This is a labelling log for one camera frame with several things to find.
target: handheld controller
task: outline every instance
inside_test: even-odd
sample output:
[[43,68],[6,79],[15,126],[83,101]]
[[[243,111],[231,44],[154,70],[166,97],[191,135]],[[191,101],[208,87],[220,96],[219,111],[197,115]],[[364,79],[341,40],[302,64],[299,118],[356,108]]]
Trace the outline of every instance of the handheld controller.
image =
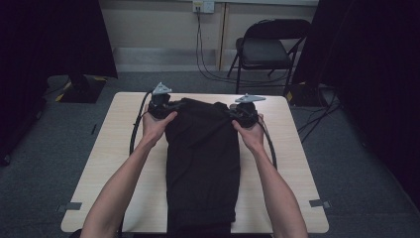
[[161,82],[152,92],[152,100],[149,103],[148,111],[156,119],[164,119],[172,111],[178,110],[184,103],[179,101],[169,102],[172,89],[166,87]]
[[263,100],[265,100],[265,97],[246,94],[235,100],[239,104],[232,104],[230,106],[229,115],[237,120],[241,127],[253,127],[259,121],[259,112],[254,102]]

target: chair backrest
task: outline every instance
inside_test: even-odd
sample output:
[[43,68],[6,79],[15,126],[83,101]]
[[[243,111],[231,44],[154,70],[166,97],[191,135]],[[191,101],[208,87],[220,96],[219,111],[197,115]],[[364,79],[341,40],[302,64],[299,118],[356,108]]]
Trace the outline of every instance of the chair backrest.
[[302,19],[262,20],[250,26],[244,38],[259,39],[302,39],[305,38],[311,24]]

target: table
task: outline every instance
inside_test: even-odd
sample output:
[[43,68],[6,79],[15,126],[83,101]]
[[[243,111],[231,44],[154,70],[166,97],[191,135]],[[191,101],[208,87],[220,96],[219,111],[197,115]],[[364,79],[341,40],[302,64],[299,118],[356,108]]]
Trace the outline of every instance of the table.
[[[71,202],[81,202],[79,210],[68,210],[61,223],[64,232],[73,232],[83,221],[108,178],[129,156],[133,124],[143,92],[119,92],[115,95],[98,138],[86,163]],[[171,100],[189,97],[204,102],[230,105],[239,95],[171,93]],[[267,96],[256,102],[270,133],[278,170],[294,191],[308,232],[324,233],[329,229],[322,206],[311,207],[309,200],[319,199],[302,145],[287,102],[281,96]],[[137,142],[142,135],[140,126]],[[272,233],[263,201],[263,189],[257,166],[240,138],[241,182],[236,205],[233,233]],[[166,231],[165,160],[167,141],[163,137],[152,149],[140,176],[133,199],[127,209],[123,231],[164,233]]]

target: hand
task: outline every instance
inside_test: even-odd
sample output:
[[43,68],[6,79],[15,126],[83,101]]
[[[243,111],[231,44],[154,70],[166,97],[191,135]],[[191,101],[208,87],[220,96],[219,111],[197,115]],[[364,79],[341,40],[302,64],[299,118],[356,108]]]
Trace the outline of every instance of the hand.
[[[263,115],[259,114],[259,121],[263,123]],[[251,128],[242,128],[239,122],[236,120],[232,121],[234,128],[241,134],[242,140],[251,152],[258,150],[264,150],[263,148],[263,128],[256,123]]]
[[158,120],[154,118],[149,112],[143,115],[143,138],[150,140],[154,146],[163,135],[167,124],[171,122],[177,115],[177,112],[171,112],[166,118]]

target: electrical cord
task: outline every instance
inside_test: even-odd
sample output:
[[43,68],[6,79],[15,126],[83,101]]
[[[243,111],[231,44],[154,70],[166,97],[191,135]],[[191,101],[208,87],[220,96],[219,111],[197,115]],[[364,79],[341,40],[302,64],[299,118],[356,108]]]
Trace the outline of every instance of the electrical cord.
[[334,104],[334,100],[335,100],[335,98],[336,98],[336,94],[337,94],[337,92],[336,91],[334,91],[334,95],[333,95],[333,98],[331,99],[331,102],[330,102],[330,104],[328,105],[328,107],[325,109],[325,111],[324,111],[324,113],[321,115],[321,116],[319,116],[318,118],[316,118],[316,119],[313,119],[312,121],[310,121],[310,122],[307,122],[306,123],[306,125],[304,125],[303,127],[301,127],[301,128],[299,128],[297,131],[298,131],[298,133],[300,134],[308,125],[310,125],[310,124],[312,124],[312,123],[314,123],[315,122],[315,125],[309,130],[309,132],[302,138],[302,140],[301,140],[301,143],[303,144],[304,142],[305,142],[305,140],[308,138],[308,136],[315,130],[315,128],[318,126],[318,124],[321,122],[321,120],[324,118],[324,117],[326,117],[326,116],[328,116],[329,114],[331,114],[331,113],[333,113],[333,112],[335,112],[337,109],[339,109],[340,107],[341,107],[341,104],[339,103],[338,104],[338,106],[336,107],[336,108],[334,108],[333,110],[331,110],[330,111],[330,109],[331,109],[331,107],[333,106],[333,104]]
[[[201,18],[200,18],[200,8],[198,7],[196,12],[197,15],[197,21],[198,21],[198,30],[197,30],[197,38],[196,38],[196,48],[195,48],[195,56],[196,56],[196,61],[197,61],[197,67],[198,70],[200,71],[200,73],[207,79],[210,80],[214,80],[214,81],[221,81],[221,82],[227,82],[227,83],[232,83],[235,84],[236,81],[234,81],[232,78],[230,77],[221,77],[218,75],[213,74],[212,72],[210,72],[205,64],[204,61],[204,54],[203,54],[203,40],[202,40],[202,34],[201,34]],[[209,77],[208,75],[206,75],[204,73],[204,71],[201,69],[200,67],[200,62],[199,62],[199,56],[198,56],[198,49],[200,48],[200,53],[201,53],[201,62],[204,66],[204,69],[207,73],[209,73],[212,77]],[[267,84],[267,83],[271,83],[271,82],[277,82],[277,81],[281,81],[281,80],[285,80],[286,79],[286,74],[288,73],[288,70],[280,77],[269,80],[269,81],[254,81],[254,80],[242,80],[242,85],[244,87],[252,87],[252,86],[272,86],[272,85],[261,85],[261,84]]]
[[[137,135],[137,131],[139,130],[140,122],[142,121],[143,116],[146,113],[148,113],[148,112],[143,113],[143,108],[145,107],[146,99],[148,98],[149,94],[151,94],[152,92],[153,92],[152,90],[146,92],[146,95],[145,95],[145,97],[143,98],[143,101],[142,101],[142,105],[140,106],[139,114],[137,115],[136,122],[134,124],[133,132],[132,132],[132,136],[131,136],[131,140],[130,140],[130,149],[129,149],[130,154],[129,155],[133,154],[133,152],[134,152],[134,144],[136,142],[136,135]],[[120,223],[120,227],[118,228],[118,237],[119,238],[123,237],[124,216],[125,215],[123,215],[123,219]]]
[[271,140],[271,137],[269,136],[268,128],[266,127],[266,124],[263,121],[263,118],[260,115],[259,117],[262,119],[262,123],[260,121],[258,121],[258,123],[262,127],[263,132],[265,133],[265,137],[269,145],[269,150],[271,151],[272,165],[277,170],[277,157],[275,156],[274,145],[272,144],[272,140]]

